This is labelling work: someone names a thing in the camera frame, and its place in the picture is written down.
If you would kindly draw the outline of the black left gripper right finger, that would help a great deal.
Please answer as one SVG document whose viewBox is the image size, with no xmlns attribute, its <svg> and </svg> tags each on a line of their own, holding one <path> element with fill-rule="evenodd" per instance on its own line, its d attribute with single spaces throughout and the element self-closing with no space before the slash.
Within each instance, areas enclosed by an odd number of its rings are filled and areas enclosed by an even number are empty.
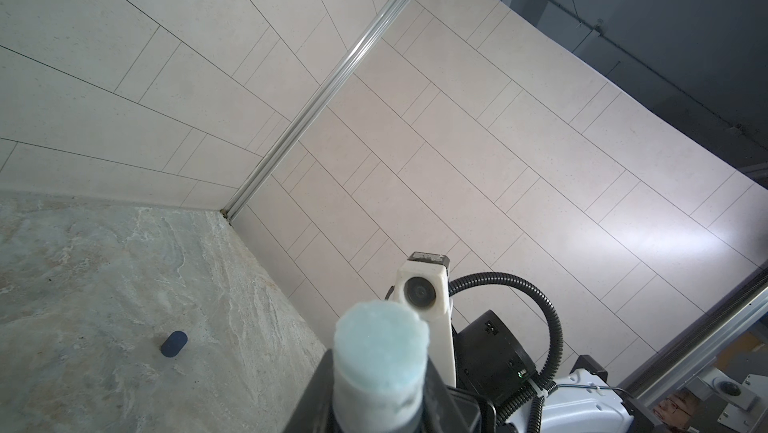
<svg viewBox="0 0 768 433">
<path fill-rule="evenodd" d="M 420 432 L 474 431 L 474 401 L 448 387 L 431 360 L 427 362 L 422 403 Z"/>
</svg>

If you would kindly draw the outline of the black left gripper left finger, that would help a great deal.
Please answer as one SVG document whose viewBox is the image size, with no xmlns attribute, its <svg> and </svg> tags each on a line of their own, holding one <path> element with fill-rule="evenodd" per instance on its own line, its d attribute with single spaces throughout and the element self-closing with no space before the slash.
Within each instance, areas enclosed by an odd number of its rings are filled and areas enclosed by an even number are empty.
<svg viewBox="0 0 768 433">
<path fill-rule="evenodd" d="M 332 398 L 334 386 L 333 351 L 321 358 L 295 407 L 285 433 L 331 433 L 335 431 Z"/>
</svg>

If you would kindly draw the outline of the white glue stick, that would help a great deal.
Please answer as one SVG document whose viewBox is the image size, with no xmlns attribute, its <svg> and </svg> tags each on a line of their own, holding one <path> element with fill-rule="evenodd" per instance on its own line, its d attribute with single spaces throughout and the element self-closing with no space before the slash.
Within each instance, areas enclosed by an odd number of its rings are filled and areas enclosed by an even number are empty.
<svg viewBox="0 0 768 433">
<path fill-rule="evenodd" d="M 344 432 L 400 432 L 421 410 L 429 327 L 391 301 L 358 303 L 336 323 L 333 412 Z"/>
</svg>

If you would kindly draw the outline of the dark blue glue cap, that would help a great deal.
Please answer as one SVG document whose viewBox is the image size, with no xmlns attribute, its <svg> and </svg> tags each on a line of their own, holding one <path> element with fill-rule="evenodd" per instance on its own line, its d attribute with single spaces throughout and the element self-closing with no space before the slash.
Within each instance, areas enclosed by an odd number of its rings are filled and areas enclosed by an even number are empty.
<svg viewBox="0 0 768 433">
<path fill-rule="evenodd" d="M 184 331 L 172 332 L 160 346 L 160 352 L 164 357 L 176 357 L 188 343 L 188 336 Z"/>
</svg>

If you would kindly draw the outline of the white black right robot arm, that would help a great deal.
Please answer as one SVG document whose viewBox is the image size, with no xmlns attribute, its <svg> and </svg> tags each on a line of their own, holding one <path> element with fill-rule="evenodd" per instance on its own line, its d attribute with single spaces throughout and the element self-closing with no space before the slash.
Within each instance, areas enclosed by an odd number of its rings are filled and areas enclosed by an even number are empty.
<svg viewBox="0 0 768 433">
<path fill-rule="evenodd" d="M 495 425 L 502 426 L 524 405 L 531 407 L 527 430 L 539 432 L 543 426 L 544 393 L 553 393 L 557 368 L 563 358 L 563 329 L 552 302 L 531 282 L 511 273 L 479 272 L 448 282 L 448 294 L 502 285 L 517 289 L 531 298 L 546 319 L 549 347 L 544 366 L 537 370 L 525 349 L 503 325 L 481 321 L 464 331 L 453 333 L 457 386 L 491 400 L 496 408 Z"/>
</svg>

